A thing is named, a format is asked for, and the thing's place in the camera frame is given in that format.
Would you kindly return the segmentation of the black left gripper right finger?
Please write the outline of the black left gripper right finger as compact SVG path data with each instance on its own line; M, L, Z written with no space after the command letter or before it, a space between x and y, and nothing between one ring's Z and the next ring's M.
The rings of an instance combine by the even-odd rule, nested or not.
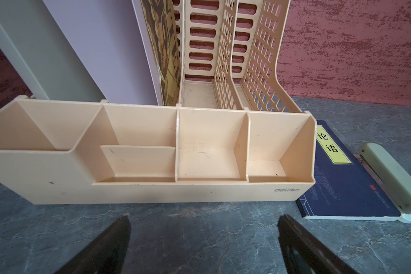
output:
M277 227L278 240L289 274L356 273L290 215L282 215Z

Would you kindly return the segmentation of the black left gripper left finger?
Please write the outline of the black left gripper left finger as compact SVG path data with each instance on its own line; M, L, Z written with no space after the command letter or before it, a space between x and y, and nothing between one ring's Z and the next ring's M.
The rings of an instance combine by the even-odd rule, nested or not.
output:
M131 236L127 215L118 218L89 245L56 271L58 274L119 274Z

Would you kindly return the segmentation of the dark blue book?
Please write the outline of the dark blue book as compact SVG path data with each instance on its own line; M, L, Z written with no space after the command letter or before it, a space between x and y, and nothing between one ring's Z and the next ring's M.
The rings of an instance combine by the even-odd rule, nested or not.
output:
M388 195L325 121L317 121L316 183L296 202L305 219L396 221Z

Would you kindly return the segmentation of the pale green stapler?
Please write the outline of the pale green stapler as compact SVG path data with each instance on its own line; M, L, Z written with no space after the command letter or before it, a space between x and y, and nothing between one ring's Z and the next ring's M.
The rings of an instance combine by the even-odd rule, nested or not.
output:
M366 143L359 148L359 153L400 211L398 220L411 224L411 175L379 144Z

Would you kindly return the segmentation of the beige desk organizer file rack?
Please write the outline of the beige desk organizer file rack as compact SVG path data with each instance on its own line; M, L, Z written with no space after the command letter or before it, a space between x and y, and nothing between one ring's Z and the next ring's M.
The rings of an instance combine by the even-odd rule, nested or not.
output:
M0 109L1 184L33 204L295 201L315 184L316 120L277 79L290 2L172 2L178 103L20 95Z

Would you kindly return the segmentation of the lilac folder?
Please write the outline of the lilac folder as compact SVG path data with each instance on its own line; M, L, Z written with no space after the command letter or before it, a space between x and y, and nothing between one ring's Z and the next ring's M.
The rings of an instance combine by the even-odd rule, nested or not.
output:
M45 1L60 30L110 103L161 105L135 1Z

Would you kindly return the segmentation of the grey-green folder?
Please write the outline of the grey-green folder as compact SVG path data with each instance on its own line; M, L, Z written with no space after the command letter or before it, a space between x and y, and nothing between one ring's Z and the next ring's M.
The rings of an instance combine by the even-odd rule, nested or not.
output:
M43 1L0 1L0 49L37 99L104 99Z

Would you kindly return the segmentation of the yellow patterned book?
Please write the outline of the yellow patterned book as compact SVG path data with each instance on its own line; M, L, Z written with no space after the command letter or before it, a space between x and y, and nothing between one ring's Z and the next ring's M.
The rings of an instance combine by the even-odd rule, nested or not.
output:
M182 68L173 2L144 0L140 3L158 65L163 103L175 106L179 99Z

